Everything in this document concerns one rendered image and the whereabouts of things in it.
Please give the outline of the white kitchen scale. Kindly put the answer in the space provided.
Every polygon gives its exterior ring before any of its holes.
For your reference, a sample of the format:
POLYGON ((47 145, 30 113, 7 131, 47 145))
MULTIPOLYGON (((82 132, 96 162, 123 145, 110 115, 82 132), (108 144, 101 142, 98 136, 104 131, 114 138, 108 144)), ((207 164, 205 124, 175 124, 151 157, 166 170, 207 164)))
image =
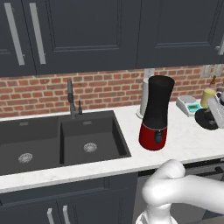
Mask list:
POLYGON ((181 95, 176 100, 176 105, 187 116, 194 116, 195 113, 201 109, 200 104, 193 96, 181 95))

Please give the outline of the white wall socket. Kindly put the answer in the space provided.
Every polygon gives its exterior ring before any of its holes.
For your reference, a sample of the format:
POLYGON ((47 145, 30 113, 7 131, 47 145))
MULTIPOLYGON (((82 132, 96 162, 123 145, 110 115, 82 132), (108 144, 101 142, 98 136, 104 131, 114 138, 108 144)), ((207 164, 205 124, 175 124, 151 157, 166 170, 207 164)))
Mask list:
POLYGON ((209 78, 210 77, 211 70, 212 70, 212 66, 211 65, 204 65, 201 68, 200 77, 201 78, 209 78))
POLYGON ((220 77, 222 74, 223 65, 217 64, 213 68, 213 75, 216 75, 217 77, 220 77))
POLYGON ((144 78, 150 78, 154 73, 155 73, 154 68, 145 68, 143 77, 144 78))

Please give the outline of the black double sink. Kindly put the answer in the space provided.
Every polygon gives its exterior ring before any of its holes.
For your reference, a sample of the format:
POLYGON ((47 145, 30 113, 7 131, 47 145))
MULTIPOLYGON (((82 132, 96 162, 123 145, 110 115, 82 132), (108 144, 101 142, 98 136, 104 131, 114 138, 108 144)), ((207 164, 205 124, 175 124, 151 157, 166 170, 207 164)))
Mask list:
POLYGON ((129 156, 112 110, 0 122, 0 175, 129 156))

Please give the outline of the red and black blender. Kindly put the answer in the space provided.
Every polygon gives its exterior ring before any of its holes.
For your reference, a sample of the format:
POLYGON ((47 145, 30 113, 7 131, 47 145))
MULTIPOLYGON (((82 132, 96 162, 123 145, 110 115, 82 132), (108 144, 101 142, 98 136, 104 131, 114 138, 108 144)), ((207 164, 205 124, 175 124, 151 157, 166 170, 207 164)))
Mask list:
POLYGON ((165 146, 167 136, 168 104, 175 80, 156 75, 149 78, 149 95, 143 116, 138 141, 149 151, 158 151, 165 146))

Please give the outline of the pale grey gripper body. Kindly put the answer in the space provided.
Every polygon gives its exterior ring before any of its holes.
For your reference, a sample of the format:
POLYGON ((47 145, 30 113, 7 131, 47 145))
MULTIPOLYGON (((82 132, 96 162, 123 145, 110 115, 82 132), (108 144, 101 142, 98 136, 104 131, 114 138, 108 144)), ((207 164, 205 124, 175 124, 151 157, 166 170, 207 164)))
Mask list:
POLYGON ((224 129, 224 108, 214 98, 208 98, 207 105, 218 127, 224 129))

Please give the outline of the grey dishwasher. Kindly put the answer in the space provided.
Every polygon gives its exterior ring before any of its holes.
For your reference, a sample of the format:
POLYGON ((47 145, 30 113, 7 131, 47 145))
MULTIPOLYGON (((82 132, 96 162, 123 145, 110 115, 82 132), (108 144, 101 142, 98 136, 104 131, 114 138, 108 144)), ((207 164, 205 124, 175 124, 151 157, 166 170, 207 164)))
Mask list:
MULTIPOLYGON (((210 161, 202 161, 204 163, 212 164, 222 164, 224 166, 224 160, 215 159, 210 161)), ((137 186, 136 186, 136 198, 134 205, 133 214, 133 224, 136 224, 138 216, 146 208, 146 203, 142 196, 142 188, 146 180, 155 172, 156 170, 140 171, 138 173, 137 186)), ((204 177, 208 179, 215 179, 219 181, 224 181, 224 173, 219 175, 212 175, 204 177)), ((172 204, 171 205, 171 215, 177 221, 178 224, 201 224, 203 220, 210 220, 212 218, 221 217, 219 213, 213 213, 207 211, 203 208, 196 206, 191 206, 187 204, 172 204)))

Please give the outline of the white paper towel roll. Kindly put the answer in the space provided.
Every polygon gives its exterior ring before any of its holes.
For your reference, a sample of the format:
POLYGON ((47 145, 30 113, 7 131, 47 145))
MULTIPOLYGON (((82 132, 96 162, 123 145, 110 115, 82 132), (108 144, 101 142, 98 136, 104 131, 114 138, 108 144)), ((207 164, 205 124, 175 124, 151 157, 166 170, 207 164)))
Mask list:
POLYGON ((140 108, 136 111, 136 115, 140 119, 144 118, 144 113, 145 113, 147 102, 148 102, 148 95, 149 95, 149 79, 144 78, 141 104, 140 104, 140 108))

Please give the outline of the dark base cupboard door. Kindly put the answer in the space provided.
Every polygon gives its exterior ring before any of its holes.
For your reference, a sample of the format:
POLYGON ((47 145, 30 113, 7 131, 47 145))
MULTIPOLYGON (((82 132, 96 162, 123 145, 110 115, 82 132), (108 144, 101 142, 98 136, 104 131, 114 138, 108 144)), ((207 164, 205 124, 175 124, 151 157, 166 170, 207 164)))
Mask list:
POLYGON ((61 224, 55 201, 3 204, 0 206, 0 224, 50 224, 48 208, 52 209, 54 224, 61 224))
POLYGON ((57 202, 62 224, 67 205, 71 224, 132 224, 135 196, 129 189, 93 192, 57 202))

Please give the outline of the dark drawer front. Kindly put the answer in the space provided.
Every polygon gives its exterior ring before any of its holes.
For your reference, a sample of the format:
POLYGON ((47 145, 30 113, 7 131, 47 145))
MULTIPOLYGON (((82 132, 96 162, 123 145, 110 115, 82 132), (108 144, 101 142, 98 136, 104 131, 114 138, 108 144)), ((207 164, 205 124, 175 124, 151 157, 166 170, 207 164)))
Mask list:
POLYGON ((0 206, 14 203, 42 200, 64 194, 93 193, 106 190, 120 190, 136 187, 137 173, 126 173, 104 178, 94 178, 77 182, 43 186, 33 189, 0 193, 0 206))

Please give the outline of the dark wall cupboard door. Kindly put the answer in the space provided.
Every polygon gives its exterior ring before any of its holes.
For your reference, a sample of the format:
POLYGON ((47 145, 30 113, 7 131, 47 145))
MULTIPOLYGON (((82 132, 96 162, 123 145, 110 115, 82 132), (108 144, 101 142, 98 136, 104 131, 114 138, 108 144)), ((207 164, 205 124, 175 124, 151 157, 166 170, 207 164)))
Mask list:
POLYGON ((136 67, 141 0, 22 0, 38 74, 136 67), (29 3, 38 8, 45 51, 39 62, 29 3))
POLYGON ((142 0, 138 68, 224 64, 224 0, 142 0))
POLYGON ((25 22, 22 0, 0 0, 0 77, 16 77, 35 74, 36 69, 32 57, 32 47, 25 22), (18 58, 12 41, 4 3, 11 3, 13 9, 17 33, 24 55, 24 66, 18 64, 18 58))

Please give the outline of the yellow cup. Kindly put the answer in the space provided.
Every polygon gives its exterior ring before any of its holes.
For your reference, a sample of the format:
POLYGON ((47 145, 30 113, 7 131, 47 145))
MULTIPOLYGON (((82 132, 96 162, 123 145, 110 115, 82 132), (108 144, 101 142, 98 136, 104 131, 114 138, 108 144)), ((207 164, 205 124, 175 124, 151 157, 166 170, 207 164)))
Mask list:
POLYGON ((203 95, 202 95, 201 100, 200 100, 200 106, 203 109, 207 109, 208 108, 207 100, 210 99, 210 98, 214 98, 215 96, 216 96, 216 91, 215 90, 213 90, 211 88, 206 88, 203 91, 203 95))

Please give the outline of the dark grey tap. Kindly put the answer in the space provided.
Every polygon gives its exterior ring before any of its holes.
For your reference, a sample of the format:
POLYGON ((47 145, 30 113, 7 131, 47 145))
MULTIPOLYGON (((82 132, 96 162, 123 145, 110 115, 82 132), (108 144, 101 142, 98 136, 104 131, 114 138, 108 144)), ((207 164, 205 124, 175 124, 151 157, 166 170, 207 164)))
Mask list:
POLYGON ((72 118, 74 119, 77 115, 82 114, 82 108, 81 108, 81 106, 79 106, 78 109, 75 108, 73 83, 71 80, 67 81, 67 93, 68 93, 67 99, 70 103, 70 114, 71 114, 72 118))

